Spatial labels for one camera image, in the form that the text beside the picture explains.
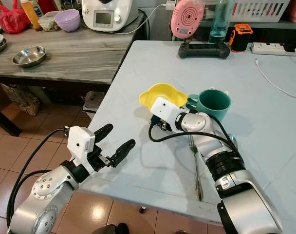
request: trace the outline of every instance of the table leg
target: table leg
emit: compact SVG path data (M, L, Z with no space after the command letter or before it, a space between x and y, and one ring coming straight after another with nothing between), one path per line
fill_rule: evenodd
M21 133L15 124L13 124L5 115L0 112L0 127L4 129L8 134L14 137L18 137Z

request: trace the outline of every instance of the power strip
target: power strip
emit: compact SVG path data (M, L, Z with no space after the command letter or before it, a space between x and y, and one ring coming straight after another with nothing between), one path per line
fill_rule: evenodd
M295 52L286 51L284 44L253 42L251 48L253 54L296 56Z

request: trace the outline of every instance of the white tabletop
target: white tabletop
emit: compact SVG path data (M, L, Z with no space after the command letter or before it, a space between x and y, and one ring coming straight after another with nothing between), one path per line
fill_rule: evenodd
M180 42L136 41L89 129L112 123L113 131L98 144L111 156L133 138L136 146L117 168L102 169L81 189L147 207L173 211L205 222L220 223L220 199L214 181L199 163L204 198L195 196L195 164L186 136L153 143L148 138L149 110L138 102L152 85L167 82L186 94L210 87L228 91L232 106L223 120L236 136L239 151L283 221L286 234L296 234L296 99L271 86L296 95L296 58L231 53L227 59L186 58L177 55ZM155 138L170 134L156 127Z

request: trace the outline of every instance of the shoe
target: shoe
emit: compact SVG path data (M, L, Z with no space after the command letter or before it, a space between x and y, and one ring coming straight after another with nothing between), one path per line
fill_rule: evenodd
M130 234L129 228L125 223L119 223L117 228L115 229L116 234Z
M189 233L187 233L187 232L185 232L183 230L178 230L174 234L189 234Z

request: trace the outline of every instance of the tiled floor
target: tiled floor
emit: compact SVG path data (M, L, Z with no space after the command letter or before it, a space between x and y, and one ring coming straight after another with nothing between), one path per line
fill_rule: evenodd
M88 126L90 119L77 106L44 106L36 117L30 117L10 104L2 112L22 129L19 137L9 136L0 128L0 234L6 233L6 205L9 194L31 152L46 135L64 125ZM53 169L70 158L67 140L57 135L46 142L31 161L26 173ZM16 207L26 199L36 177L29 178L21 187ZM90 234L106 224L128 224L131 234L172 234L185 230L190 234L224 234L223 228L206 225L186 217L155 209L144 214L139 207L107 197L76 192L61 212L52 232L55 234Z

